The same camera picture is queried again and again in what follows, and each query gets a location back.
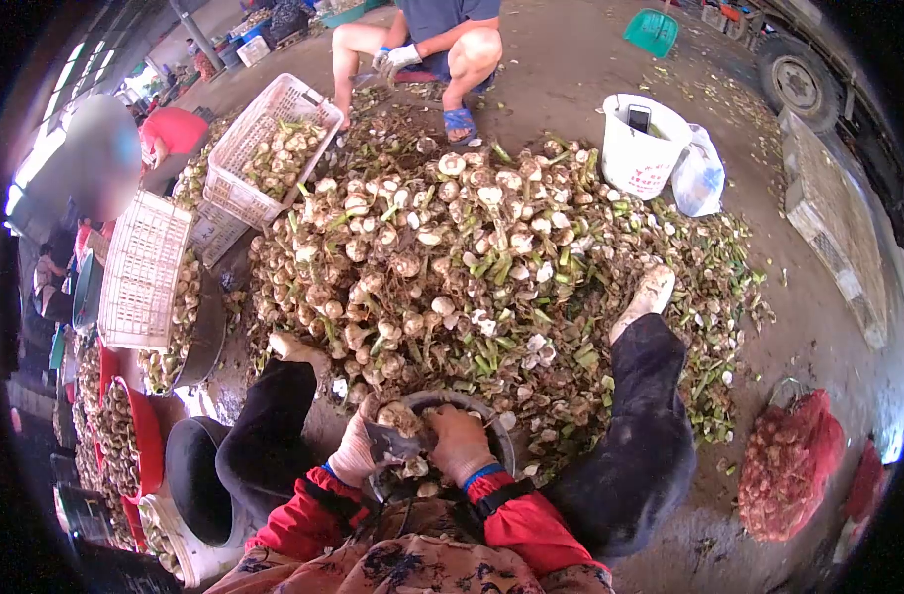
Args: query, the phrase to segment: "work glove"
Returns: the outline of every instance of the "work glove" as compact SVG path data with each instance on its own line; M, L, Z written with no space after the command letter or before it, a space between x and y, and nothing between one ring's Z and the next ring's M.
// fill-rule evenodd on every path
M375 396L367 396L360 405L349 424L346 425L346 433L342 435L339 449L333 452L327 459L327 466L333 470L333 474L339 481L360 489L363 482L376 470L370 447L373 445L366 426L366 420L373 420L373 415L379 408L379 401Z
M444 404L425 422L438 436L438 444L429 458L460 488L473 474L497 462L488 448L488 435L480 418Z
M373 69L376 72L382 72L382 65L386 63L390 51L390 48L382 46L376 53L373 54Z
M389 51L380 74L386 78L390 87L396 84L396 75L407 65L421 64L422 58L416 51L415 44L402 46Z

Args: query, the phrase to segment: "wheel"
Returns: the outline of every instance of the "wheel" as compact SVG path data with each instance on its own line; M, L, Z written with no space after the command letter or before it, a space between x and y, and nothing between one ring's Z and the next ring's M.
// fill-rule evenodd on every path
M756 58L767 103L777 112L788 107L814 132L838 123L841 91L828 66L804 43L781 33L763 41Z

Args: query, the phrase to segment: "sandal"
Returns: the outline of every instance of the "sandal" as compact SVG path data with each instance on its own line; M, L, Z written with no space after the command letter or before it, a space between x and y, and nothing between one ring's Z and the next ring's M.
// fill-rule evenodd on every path
M446 137L452 130L468 130L468 135L458 139L455 142L452 142L452 139L449 138L449 143L453 147L464 147L474 139L478 138L478 126L475 125L475 118L472 117L472 113L468 110L468 107L462 107L461 109L449 109L445 113L442 113L442 119L445 120Z

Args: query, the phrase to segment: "red sleeve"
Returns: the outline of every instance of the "red sleeve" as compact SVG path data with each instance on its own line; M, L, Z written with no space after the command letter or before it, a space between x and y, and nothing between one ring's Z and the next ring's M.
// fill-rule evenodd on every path
M515 480L505 471L481 476L469 485L473 504ZM538 578L572 565L596 565L584 546L571 536L561 514L538 492L521 495L485 520L488 546L509 548L521 556Z
M321 467L311 469L306 478L324 491L360 503L362 491L345 485ZM362 511L351 518L350 526L356 528L365 513ZM339 546L343 540L337 516L307 494L306 482L297 479L293 499L270 512L268 524L247 540L244 549L266 546L294 560L307 562L322 555L327 546Z

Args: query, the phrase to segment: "foot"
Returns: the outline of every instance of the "foot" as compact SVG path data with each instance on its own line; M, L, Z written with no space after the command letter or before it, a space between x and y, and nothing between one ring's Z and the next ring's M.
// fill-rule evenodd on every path
M477 136L475 120L472 119L472 113L465 108L465 101L461 97L452 97L446 92L442 95L442 109L445 111L445 134L449 143L457 145L462 141L468 142L469 137L473 135Z
M610 342L613 344L636 320L647 314L661 314L676 285L676 275L664 264L650 268L640 279L633 300L626 306L611 328Z
M291 333L271 333L270 347L277 353L280 361L308 363L317 378L317 386L321 386L320 379L330 373L330 356L320 349L303 344Z

